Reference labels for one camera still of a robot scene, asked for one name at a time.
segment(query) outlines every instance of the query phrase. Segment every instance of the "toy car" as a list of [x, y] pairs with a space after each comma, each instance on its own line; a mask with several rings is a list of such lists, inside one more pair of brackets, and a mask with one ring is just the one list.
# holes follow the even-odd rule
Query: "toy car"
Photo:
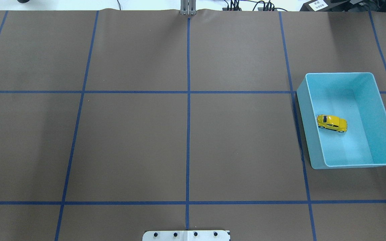
[[344, 133], [348, 130], [346, 119], [334, 115], [320, 114], [317, 116], [317, 123], [319, 128], [326, 128], [340, 133]]

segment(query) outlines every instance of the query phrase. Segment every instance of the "gray metal bracket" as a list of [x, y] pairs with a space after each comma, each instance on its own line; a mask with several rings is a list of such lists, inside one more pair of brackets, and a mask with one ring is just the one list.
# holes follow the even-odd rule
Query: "gray metal bracket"
[[181, 15], [196, 15], [196, 0], [181, 0]]

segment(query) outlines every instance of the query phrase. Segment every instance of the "blue plastic bin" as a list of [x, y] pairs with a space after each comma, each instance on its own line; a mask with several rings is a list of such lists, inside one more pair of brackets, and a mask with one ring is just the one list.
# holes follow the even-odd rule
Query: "blue plastic bin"
[[[297, 89], [314, 169], [386, 166], [386, 112], [372, 73], [309, 73]], [[346, 119], [346, 133], [320, 129], [316, 116]]]

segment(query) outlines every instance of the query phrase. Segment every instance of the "gray table surface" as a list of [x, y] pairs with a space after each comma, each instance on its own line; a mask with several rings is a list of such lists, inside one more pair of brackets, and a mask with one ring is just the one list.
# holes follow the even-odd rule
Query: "gray table surface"
[[295, 90], [386, 13], [0, 12], [0, 240], [386, 240], [386, 167], [314, 170]]

